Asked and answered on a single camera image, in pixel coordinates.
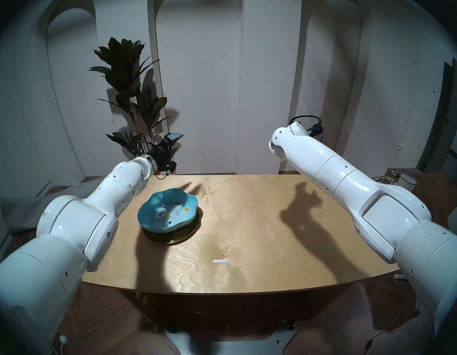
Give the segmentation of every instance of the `screw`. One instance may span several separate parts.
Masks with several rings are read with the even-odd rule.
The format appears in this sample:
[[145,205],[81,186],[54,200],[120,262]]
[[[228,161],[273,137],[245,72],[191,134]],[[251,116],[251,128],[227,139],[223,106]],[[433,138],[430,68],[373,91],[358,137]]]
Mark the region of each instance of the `screw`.
[[292,319],[288,320],[286,322],[286,328],[290,331],[293,331],[296,328],[296,322],[293,321]]
[[168,324],[168,327],[166,327],[166,330],[169,332],[169,333],[177,333],[177,326],[175,323],[169,323]]

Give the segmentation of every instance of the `white bucket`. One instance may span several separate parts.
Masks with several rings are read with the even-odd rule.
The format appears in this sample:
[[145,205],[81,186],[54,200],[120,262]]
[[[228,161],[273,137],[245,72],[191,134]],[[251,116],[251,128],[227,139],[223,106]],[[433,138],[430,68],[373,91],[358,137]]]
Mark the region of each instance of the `white bucket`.
[[399,173],[399,180],[396,183],[397,186],[406,188],[409,192],[411,192],[414,187],[416,187],[417,179],[408,173]]

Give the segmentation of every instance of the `blue bowl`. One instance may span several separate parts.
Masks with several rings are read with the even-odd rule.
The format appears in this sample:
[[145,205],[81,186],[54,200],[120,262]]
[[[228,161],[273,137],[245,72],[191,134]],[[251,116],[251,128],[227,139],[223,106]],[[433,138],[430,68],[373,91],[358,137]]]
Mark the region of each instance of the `blue bowl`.
[[142,228],[168,233],[189,224],[196,216],[199,201],[179,188],[156,192],[138,211]]

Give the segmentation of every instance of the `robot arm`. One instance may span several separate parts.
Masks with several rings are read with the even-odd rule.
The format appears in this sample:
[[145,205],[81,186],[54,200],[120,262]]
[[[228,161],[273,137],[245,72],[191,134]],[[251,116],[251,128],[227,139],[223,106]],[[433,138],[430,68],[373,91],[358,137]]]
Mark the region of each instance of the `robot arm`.
[[299,122],[278,128],[270,150],[336,200],[357,233],[386,262],[399,265],[436,330],[457,296],[457,236],[433,223],[406,189],[380,184],[320,143]]
[[168,134],[150,155],[118,164],[85,199],[63,195],[41,215],[36,238],[0,264],[0,320],[27,354],[48,354],[85,270],[95,271],[118,216],[156,170],[174,172]]

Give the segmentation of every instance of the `wooden tabletop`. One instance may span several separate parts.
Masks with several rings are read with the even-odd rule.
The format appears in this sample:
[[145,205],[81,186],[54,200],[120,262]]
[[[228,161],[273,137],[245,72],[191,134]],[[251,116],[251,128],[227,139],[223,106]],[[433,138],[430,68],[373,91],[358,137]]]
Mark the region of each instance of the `wooden tabletop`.
[[[197,196],[202,211],[199,230],[174,246],[149,240],[137,220],[141,205],[169,188]],[[99,269],[84,281],[145,293],[273,293],[398,270],[358,236],[337,202],[300,175],[153,177],[118,220]]]

